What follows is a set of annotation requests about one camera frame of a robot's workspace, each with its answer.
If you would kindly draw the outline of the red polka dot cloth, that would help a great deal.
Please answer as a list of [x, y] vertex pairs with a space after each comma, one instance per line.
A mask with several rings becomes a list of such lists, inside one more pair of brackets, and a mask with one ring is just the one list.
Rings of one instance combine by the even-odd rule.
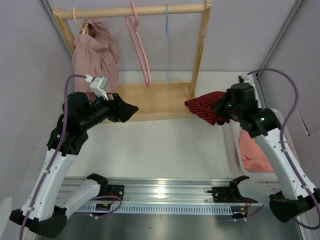
[[224, 95], [225, 92], [223, 91], [214, 91], [194, 99], [187, 100], [184, 102], [184, 105], [192, 114], [198, 116], [200, 119], [206, 121], [210, 125], [222, 126], [224, 124], [229, 124], [230, 119], [223, 118], [216, 114], [212, 109], [212, 105], [218, 103]]

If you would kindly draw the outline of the pink pleated skirt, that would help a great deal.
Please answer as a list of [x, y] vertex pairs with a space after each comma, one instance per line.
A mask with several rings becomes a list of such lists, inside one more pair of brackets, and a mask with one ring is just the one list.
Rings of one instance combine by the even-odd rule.
[[116, 38], [110, 33], [104, 18], [85, 19], [81, 25], [88, 33], [80, 33], [73, 41], [72, 64], [76, 75], [104, 76], [106, 93], [116, 91], [119, 84], [117, 63], [120, 51]]

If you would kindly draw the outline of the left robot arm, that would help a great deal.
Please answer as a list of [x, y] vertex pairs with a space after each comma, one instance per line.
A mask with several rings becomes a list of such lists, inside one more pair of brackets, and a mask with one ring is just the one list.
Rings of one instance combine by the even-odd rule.
[[83, 92], [66, 96], [62, 108], [63, 114], [50, 134], [44, 164], [31, 195], [9, 217], [23, 229], [51, 239], [62, 232], [70, 216], [86, 202], [108, 198], [108, 179], [92, 173], [66, 198], [57, 200], [69, 168], [89, 138], [88, 130], [105, 120], [125, 123], [139, 110], [117, 93], [113, 93], [112, 99], [99, 96], [91, 102]]

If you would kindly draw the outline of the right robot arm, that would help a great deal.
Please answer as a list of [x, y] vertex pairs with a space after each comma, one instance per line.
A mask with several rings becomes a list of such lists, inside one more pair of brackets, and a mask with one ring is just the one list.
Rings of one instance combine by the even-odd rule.
[[248, 176], [237, 177], [229, 183], [228, 196], [232, 201], [250, 198], [265, 204], [282, 223], [320, 207], [320, 190], [305, 175], [291, 151], [283, 136], [284, 124], [272, 109], [258, 106], [249, 83], [233, 84], [212, 109], [219, 116], [238, 122], [249, 133], [266, 155], [280, 184], [280, 189], [268, 188]]

